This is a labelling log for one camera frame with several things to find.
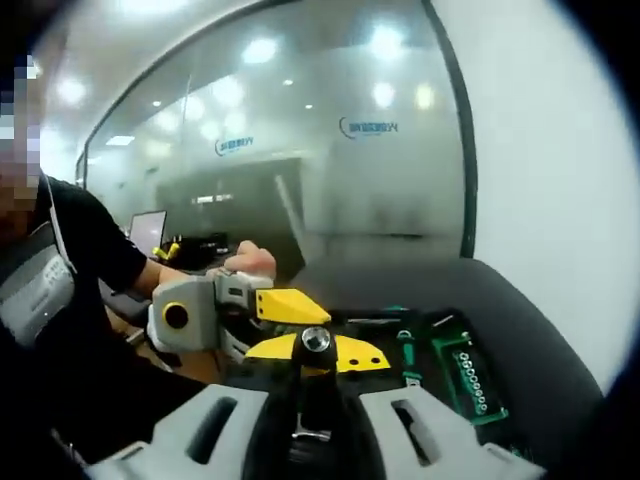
white wall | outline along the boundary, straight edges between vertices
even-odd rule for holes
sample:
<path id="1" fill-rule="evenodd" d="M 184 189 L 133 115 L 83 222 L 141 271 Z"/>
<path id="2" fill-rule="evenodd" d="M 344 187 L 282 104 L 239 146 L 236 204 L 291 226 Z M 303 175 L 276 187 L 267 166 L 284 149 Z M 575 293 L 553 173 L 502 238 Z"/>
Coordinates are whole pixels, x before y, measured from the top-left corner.
<path id="1" fill-rule="evenodd" d="M 476 257 L 551 319 L 606 390 L 639 291 L 640 192 L 623 104 L 553 2 L 433 4 L 473 110 Z"/>

black t-shirt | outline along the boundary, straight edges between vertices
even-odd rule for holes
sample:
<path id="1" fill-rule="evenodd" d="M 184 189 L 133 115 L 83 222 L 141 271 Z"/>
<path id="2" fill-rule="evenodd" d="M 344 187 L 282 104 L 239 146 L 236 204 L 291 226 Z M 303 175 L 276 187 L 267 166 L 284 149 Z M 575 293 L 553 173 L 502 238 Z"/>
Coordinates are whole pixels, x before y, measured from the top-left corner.
<path id="1" fill-rule="evenodd" d="M 98 279 L 114 290 L 127 289 L 147 260 L 93 195 L 53 178 L 49 183 L 62 239 L 77 276 L 72 304 L 41 334 L 38 352 L 54 366 L 62 362 L 65 370 L 70 369 L 68 362 L 72 362 L 78 369 L 108 373 L 135 361 L 136 357 L 111 329 Z M 50 220 L 49 206 L 49 194 L 41 181 L 32 229 Z"/>

computer monitor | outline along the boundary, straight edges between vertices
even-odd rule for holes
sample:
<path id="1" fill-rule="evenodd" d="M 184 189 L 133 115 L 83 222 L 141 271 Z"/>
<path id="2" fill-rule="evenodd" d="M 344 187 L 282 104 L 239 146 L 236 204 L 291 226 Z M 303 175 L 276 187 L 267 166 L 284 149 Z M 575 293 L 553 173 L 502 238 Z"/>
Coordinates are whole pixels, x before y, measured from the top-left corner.
<path id="1" fill-rule="evenodd" d="M 153 249 L 162 244 L 167 212 L 139 213 L 131 218 L 129 240 L 147 257 L 155 256 Z"/>

glass partition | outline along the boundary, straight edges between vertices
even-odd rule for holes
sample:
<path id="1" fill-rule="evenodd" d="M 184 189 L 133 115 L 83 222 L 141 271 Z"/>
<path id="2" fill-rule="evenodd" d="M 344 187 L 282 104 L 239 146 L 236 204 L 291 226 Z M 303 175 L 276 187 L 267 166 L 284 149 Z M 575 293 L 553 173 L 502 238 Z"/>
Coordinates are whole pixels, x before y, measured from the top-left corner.
<path id="1" fill-rule="evenodd" d="M 214 25 L 130 90 L 87 187 L 127 226 L 227 232 L 308 262 L 457 257 L 465 170 L 451 80 L 419 0 L 305 0 Z"/>

ceiling light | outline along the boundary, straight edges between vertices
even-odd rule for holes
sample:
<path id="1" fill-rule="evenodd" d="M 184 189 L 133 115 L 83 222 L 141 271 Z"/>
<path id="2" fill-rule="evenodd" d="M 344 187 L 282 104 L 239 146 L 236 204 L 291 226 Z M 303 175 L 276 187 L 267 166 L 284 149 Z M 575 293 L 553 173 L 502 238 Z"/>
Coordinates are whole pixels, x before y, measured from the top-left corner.
<path id="1" fill-rule="evenodd" d="M 233 77 L 225 77 L 212 85 L 215 99 L 227 107 L 237 107 L 242 103 L 244 90 Z"/>
<path id="2" fill-rule="evenodd" d="M 85 86 L 74 78 L 67 78 L 58 83 L 58 96 L 68 105 L 77 105 L 87 93 Z"/>
<path id="3" fill-rule="evenodd" d="M 145 153 L 149 157 L 168 157 L 171 154 L 171 144 L 150 140 L 145 146 Z"/>
<path id="4" fill-rule="evenodd" d="M 373 99 L 380 108 L 387 108 L 393 103 L 396 91 L 388 83 L 377 83 L 373 87 Z"/>
<path id="5" fill-rule="evenodd" d="M 210 142 L 213 142 L 220 136 L 220 129 L 216 122 L 207 122 L 200 127 L 200 134 Z"/>
<path id="6" fill-rule="evenodd" d="M 196 121 L 204 115 L 204 103 L 198 97 L 190 95 L 187 98 L 187 106 L 185 108 L 185 117 L 189 121 Z"/>
<path id="7" fill-rule="evenodd" d="M 242 52 L 244 63 L 265 63 L 273 58 L 278 49 L 275 40 L 270 38 L 260 38 L 254 40 Z"/>
<path id="8" fill-rule="evenodd" d="M 136 137 L 129 137 L 126 135 L 116 135 L 111 137 L 107 142 L 108 147 L 126 147 L 135 140 Z"/>
<path id="9" fill-rule="evenodd" d="M 178 117 L 169 112 L 160 112 L 156 115 L 156 125 L 158 125 L 165 132 L 175 132 L 180 126 L 180 121 Z"/>
<path id="10" fill-rule="evenodd" d="M 423 83 L 416 89 L 416 105 L 420 110 L 427 110 L 433 105 L 435 94 L 433 88 Z"/>
<path id="11" fill-rule="evenodd" d="M 392 60 L 402 52 L 402 35 L 389 27 L 377 27 L 369 47 L 373 54 L 383 60 Z"/>
<path id="12" fill-rule="evenodd" d="M 233 112 L 224 119 L 224 128 L 232 135 L 239 135 L 245 129 L 247 119 L 243 113 Z"/>

